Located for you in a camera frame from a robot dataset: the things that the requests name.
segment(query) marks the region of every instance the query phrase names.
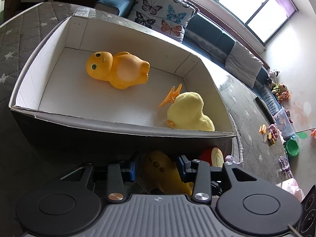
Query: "yellow rubber toy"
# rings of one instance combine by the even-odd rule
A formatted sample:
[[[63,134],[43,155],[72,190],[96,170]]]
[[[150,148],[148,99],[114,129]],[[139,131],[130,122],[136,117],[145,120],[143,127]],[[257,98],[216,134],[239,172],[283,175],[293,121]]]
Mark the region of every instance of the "yellow rubber toy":
[[[148,153],[142,162],[143,170],[157,187],[165,194],[187,194],[192,195],[189,183],[181,181],[175,163],[161,151]]]
[[[117,89],[145,84],[148,80],[150,64],[128,52],[112,56],[109,52],[96,52],[86,63],[89,76],[109,83]]]
[[[215,131],[212,120],[203,114],[203,100],[196,92],[180,94],[182,84],[174,92],[174,87],[159,105],[172,103],[167,111],[167,124],[171,128],[186,130]]]

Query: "panda plush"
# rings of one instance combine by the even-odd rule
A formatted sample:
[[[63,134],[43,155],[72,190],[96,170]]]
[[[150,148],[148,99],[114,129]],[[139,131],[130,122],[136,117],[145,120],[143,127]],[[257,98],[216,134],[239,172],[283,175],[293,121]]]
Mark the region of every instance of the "panda plush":
[[[271,72],[269,72],[269,74],[267,75],[267,83],[270,85],[272,82],[277,83],[277,76],[279,75],[279,71],[277,70],[272,70]]]

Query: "window frame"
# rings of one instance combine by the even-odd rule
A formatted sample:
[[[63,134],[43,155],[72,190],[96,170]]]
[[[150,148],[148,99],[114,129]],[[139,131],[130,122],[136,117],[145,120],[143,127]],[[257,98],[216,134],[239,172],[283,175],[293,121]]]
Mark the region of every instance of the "window frame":
[[[224,5],[222,5],[219,0],[213,0],[215,3],[217,3],[219,6],[221,6],[224,10],[228,11],[232,16],[234,16],[245,28],[247,28],[250,33],[253,34],[253,36],[263,45],[266,46],[268,44],[268,42],[271,41],[271,39],[273,39],[273,37],[284,27],[284,25],[292,18],[292,16],[298,11],[298,9],[296,8],[296,6],[293,4],[292,0],[290,0],[290,2],[293,4],[294,8],[295,8],[295,12],[289,17],[287,18],[273,33],[272,35],[265,41],[263,42],[257,35],[256,33],[248,26],[248,24],[250,23],[250,21],[258,14],[258,12],[263,8],[264,5],[266,5],[266,3],[269,0],[265,0],[261,6],[251,15],[251,17],[244,23],[242,22],[233,12],[231,12],[228,8],[226,8]]]

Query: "cardboard box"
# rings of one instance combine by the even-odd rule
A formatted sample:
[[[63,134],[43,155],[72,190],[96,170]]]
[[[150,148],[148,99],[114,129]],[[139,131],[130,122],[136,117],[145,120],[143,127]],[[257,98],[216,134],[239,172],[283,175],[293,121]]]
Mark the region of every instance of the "cardboard box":
[[[74,149],[201,152],[235,136],[230,116],[203,56],[140,26],[71,16],[34,50],[12,92],[9,107],[35,146]],[[118,90],[86,73],[96,51],[128,51],[150,63],[144,85]],[[199,93],[216,132],[168,128],[158,105],[172,86]]]

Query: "blue cushion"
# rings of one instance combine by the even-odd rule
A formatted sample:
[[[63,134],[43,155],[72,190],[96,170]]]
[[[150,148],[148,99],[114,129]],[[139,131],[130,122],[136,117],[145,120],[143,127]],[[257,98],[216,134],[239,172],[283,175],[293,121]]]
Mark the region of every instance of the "blue cushion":
[[[206,51],[204,51],[203,49],[198,47],[194,43],[194,41],[189,39],[187,36],[184,36],[182,44],[184,44],[185,46],[191,48],[192,50],[196,51],[197,53],[203,55],[204,57],[208,58],[210,61],[214,62],[215,64],[217,64],[221,68],[225,69],[225,65],[221,61],[219,61],[218,59],[216,59],[215,57],[213,57],[212,55],[208,54]]]
[[[222,35],[222,29],[200,13],[190,20],[187,29],[198,34],[200,37],[203,37],[212,44],[216,44]]]
[[[272,115],[275,115],[282,108],[267,84],[261,85],[258,81],[255,81],[253,91],[265,102]]]
[[[187,29],[207,40],[226,54],[230,53],[236,42],[232,36],[200,13],[190,20]]]
[[[102,3],[102,4],[107,5],[109,7],[116,7],[119,10],[119,14],[118,14],[119,16],[127,17],[127,15],[129,14],[129,12],[132,8],[134,1],[135,0],[98,0],[95,3],[95,5],[97,3]]]
[[[264,67],[261,67],[256,79],[262,84],[266,84],[267,83],[267,75],[268,72],[266,71],[266,69]]]
[[[220,39],[217,41],[217,43],[215,44],[215,46],[221,49],[226,54],[229,54],[235,42],[236,40],[233,39],[228,33],[222,31],[222,35]]]

